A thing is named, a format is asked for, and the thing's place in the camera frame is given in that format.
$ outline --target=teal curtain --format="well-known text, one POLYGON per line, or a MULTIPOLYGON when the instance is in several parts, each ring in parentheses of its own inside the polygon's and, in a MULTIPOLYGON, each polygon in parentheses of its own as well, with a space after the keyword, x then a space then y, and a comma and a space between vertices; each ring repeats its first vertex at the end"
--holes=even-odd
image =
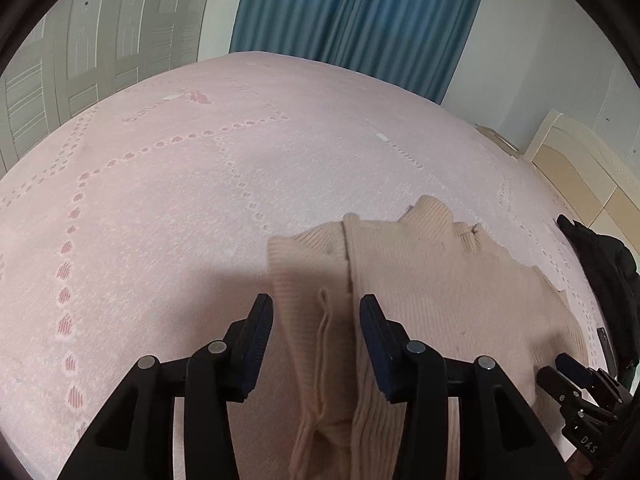
POLYGON ((240 0, 230 52, 305 57, 440 103, 480 0, 240 0))

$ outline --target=knit garment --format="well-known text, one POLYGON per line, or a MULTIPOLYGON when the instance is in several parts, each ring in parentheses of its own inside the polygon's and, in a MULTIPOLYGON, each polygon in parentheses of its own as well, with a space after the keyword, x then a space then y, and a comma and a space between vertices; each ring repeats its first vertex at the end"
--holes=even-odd
MULTIPOLYGON (((388 480, 404 423, 376 384, 359 328, 364 294, 387 319, 444 357, 494 357, 550 434, 558 407, 536 386, 540 367, 587 346, 566 295, 514 261, 481 226, 454 222, 423 196, 398 222, 347 214, 294 238, 272 238, 270 273, 302 402, 295 479, 388 480)), ((460 425, 449 402, 447 478, 458 477, 460 425)))

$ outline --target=pink blanket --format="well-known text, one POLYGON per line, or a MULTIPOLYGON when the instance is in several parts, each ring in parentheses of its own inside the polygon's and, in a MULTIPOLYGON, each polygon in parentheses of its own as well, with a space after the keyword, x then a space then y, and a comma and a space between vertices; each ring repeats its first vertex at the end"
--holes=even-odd
MULTIPOLYGON (((530 164, 395 86, 233 54, 100 102, 0 180, 0 430, 55 478, 137 358, 191 354, 270 291, 270 235, 346 212, 394 220, 423 194, 567 290, 604 367, 600 313, 553 224, 568 212, 530 164)), ((274 326, 257 389, 230 407, 242 478, 284 478, 295 438, 274 326)), ((177 478, 180 446, 178 425, 177 478)))

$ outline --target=metal rivet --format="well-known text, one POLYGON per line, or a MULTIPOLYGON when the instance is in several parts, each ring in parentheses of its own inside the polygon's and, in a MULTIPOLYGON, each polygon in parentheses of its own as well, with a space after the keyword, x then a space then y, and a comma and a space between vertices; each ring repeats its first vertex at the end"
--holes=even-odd
POLYGON ((422 341, 412 340, 406 344, 406 349, 412 354, 421 354, 427 349, 427 345, 422 341))
POLYGON ((226 343, 224 341, 214 341, 209 345, 209 352, 212 354, 222 354, 226 350, 226 343))
POLYGON ((145 355, 138 359, 138 368, 142 368, 143 370, 151 368, 154 364, 156 364, 156 358, 152 355, 145 355))
POLYGON ((491 370, 495 367, 495 361, 488 355, 482 355, 478 358, 478 364, 485 370, 491 370))

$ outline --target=mattress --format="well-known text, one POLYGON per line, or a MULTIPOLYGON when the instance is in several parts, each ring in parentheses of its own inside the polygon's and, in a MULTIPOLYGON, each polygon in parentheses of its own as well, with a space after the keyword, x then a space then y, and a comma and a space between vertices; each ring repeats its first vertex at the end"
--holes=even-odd
MULTIPOLYGON (((602 315, 554 224, 571 213, 530 162, 396 86, 238 53, 101 101, 0 180, 0 430, 55 478, 140 356, 188 356, 270 291, 269 236, 346 212, 395 220, 423 194, 566 290, 605 367, 602 315)), ((295 384, 276 323, 256 390, 230 406, 242 478, 287 477, 295 384)))

